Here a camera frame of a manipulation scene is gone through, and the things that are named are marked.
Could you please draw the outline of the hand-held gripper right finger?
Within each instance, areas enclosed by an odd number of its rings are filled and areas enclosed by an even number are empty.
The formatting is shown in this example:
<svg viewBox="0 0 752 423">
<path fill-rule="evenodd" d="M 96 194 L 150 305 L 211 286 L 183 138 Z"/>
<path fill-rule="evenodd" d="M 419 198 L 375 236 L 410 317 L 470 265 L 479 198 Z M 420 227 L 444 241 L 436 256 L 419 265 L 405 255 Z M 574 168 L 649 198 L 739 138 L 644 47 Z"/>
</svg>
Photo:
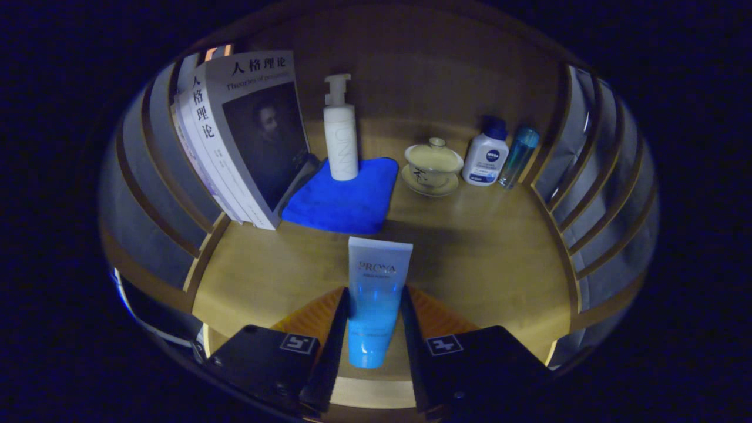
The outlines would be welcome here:
<svg viewBox="0 0 752 423">
<path fill-rule="evenodd" d="M 509 418 L 553 372 L 499 325 L 477 327 L 416 287 L 401 311 L 417 411 L 427 418 Z"/>
</svg>

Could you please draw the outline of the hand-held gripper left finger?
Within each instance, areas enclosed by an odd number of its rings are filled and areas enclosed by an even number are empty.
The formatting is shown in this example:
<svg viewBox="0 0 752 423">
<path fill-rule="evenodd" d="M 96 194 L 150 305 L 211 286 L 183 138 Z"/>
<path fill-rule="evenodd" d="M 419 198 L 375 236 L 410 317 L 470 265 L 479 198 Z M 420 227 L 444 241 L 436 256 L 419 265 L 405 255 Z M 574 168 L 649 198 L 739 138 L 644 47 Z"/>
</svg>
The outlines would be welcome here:
<svg viewBox="0 0 752 423">
<path fill-rule="evenodd" d="M 290 415 L 330 409 L 340 366 L 349 293 L 337 287 L 265 328 L 245 325 L 205 361 L 233 392 Z"/>
</svg>

